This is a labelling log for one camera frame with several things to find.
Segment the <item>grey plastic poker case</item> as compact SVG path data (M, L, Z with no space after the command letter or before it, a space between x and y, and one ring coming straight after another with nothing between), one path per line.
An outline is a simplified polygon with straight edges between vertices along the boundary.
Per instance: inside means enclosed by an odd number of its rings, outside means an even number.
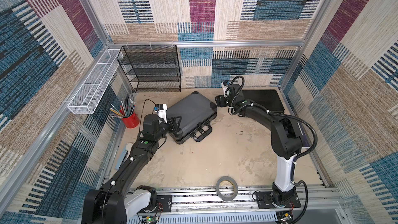
M166 111L167 119L181 116L179 135L170 133L177 144L183 144L189 138L201 142L212 133L210 122L217 117L217 106L204 95L195 91Z

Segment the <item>black aluminium poker case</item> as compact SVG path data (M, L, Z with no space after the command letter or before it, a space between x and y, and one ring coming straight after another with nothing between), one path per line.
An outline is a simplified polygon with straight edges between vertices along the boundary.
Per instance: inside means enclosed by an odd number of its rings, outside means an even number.
M284 114L285 108L276 90L243 90L246 99L262 105L271 112Z

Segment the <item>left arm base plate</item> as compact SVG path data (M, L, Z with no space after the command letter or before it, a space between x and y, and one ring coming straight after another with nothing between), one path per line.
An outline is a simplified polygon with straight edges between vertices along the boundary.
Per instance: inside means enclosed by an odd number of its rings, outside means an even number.
M162 212L170 213L172 210L173 196L172 195L157 195L155 207L150 208L150 213Z

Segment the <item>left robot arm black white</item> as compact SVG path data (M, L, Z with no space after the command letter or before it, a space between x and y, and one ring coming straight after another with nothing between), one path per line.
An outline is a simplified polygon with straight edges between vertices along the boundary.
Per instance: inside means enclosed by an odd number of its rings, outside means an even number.
M127 197L133 181L159 149L159 140L179 130L182 117L160 121L156 114L145 116L130 155L119 170L99 189L89 190L84 200L83 224L126 224L139 211L155 206L155 189L143 187Z

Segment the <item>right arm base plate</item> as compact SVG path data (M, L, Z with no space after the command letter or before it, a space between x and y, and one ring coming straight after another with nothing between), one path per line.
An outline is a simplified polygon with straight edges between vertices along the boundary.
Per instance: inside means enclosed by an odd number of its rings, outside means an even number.
M276 204L271 196L271 191L258 191L252 194L252 198L257 202L259 209L272 209L272 208L301 208L304 200L300 200L297 193L292 198L281 204Z

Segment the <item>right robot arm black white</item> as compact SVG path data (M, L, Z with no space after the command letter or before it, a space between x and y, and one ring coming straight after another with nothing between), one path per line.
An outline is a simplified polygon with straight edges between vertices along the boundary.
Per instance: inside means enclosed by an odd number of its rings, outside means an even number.
M223 95L215 97L218 107L227 107L231 116L247 117L268 128L271 132L271 147L277 155L277 175L273 182L272 201L276 207L284 207L296 193L299 183L294 181L297 160L310 154L318 143L315 129L305 120L296 116L273 112L243 94L245 79L236 76L232 81L221 83ZM313 143L302 152L305 145L306 125L313 134Z

